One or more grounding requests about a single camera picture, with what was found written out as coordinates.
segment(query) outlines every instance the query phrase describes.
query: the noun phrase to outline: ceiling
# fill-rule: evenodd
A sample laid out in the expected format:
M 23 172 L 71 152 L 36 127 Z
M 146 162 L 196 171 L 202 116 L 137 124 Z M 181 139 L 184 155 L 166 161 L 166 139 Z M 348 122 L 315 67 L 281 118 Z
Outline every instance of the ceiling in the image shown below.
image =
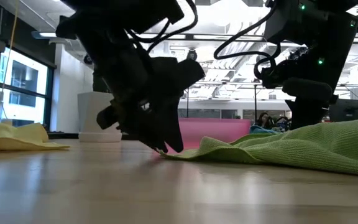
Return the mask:
M 263 5 L 264 0 L 195 0 L 197 5 L 199 23 L 189 34 L 229 34 L 234 35 L 249 25 L 257 22 L 269 11 Z M 190 7 L 185 0 L 178 0 L 180 7 L 185 13 L 185 18 L 171 25 L 167 32 L 179 29 L 193 21 Z M 0 5 L 12 13 L 15 12 L 16 0 L 0 0 Z M 355 9 L 349 12 L 357 14 Z M 61 15 L 70 16 L 74 12 L 59 0 L 19 0 L 18 16 L 20 19 L 40 32 L 54 32 Z M 148 30 L 150 33 L 158 33 L 165 21 Z M 248 33 L 249 35 L 263 35 L 264 25 Z M 52 39 L 65 44 L 65 48 L 74 57 L 82 61 L 86 52 L 77 40 L 67 41 Z M 168 40 L 156 46 L 151 56 L 174 56 L 183 60 L 189 49 L 196 49 L 198 61 L 206 71 L 206 82 L 251 82 L 254 79 L 253 64 L 256 56 L 237 57 L 225 60 L 214 60 L 213 52 L 222 42 L 217 41 L 189 41 Z M 284 45 L 282 54 L 277 60 L 284 60 L 290 51 L 298 47 L 293 44 Z M 260 42 L 235 42 L 226 47 L 221 53 L 232 54 L 236 52 L 259 50 L 272 54 L 275 47 Z M 342 79 L 346 79 L 351 68 L 358 66 L 358 44 L 353 45 L 348 61 L 345 65 Z M 241 85 L 196 85 L 190 91 L 190 96 L 196 98 L 238 98 L 247 95 L 249 90 L 242 89 Z

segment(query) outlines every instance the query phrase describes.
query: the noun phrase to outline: white wall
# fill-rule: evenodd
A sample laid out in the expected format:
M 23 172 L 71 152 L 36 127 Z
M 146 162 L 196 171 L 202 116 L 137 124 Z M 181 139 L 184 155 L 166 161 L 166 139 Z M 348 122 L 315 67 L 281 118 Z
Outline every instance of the white wall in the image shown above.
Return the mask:
M 179 109 L 187 109 L 187 100 L 180 100 Z M 189 100 L 189 109 L 220 109 L 237 110 L 237 114 L 242 118 L 242 110 L 254 110 L 255 102 L 253 100 Z M 258 100 L 257 110 L 290 110 L 283 100 Z
M 78 94 L 92 91 L 93 71 L 57 44 L 53 78 L 51 131 L 78 133 Z

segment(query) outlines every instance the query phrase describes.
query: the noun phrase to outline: pink partition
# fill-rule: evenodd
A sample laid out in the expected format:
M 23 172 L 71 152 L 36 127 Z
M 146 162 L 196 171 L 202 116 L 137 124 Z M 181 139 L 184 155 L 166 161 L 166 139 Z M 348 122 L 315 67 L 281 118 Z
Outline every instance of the pink partition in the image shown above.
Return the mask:
M 204 136 L 224 142 L 233 142 L 249 134 L 250 120 L 179 118 L 181 137 L 185 149 L 197 149 Z

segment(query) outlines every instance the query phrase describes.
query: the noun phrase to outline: person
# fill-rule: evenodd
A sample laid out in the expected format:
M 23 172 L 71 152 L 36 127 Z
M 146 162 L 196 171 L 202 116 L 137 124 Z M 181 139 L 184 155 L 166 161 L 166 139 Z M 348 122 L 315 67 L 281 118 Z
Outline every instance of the person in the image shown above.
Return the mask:
M 255 122 L 255 125 L 258 125 L 265 129 L 270 129 L 270 128 L 272 128 L 270 119 L 271 118 L 270 118 L 269 114 L 266 112 L 263 112 L 259 115 L 259 119 Z

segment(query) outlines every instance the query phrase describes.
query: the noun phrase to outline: computer monitor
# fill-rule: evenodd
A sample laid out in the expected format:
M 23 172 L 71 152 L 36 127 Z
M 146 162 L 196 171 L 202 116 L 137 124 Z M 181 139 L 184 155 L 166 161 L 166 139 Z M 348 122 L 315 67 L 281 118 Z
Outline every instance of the computer monitor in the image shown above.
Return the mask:
M 353 121 L 358 119 L 358 100 L 338 99 L 329 107 L 329 118 L 333 122 Z

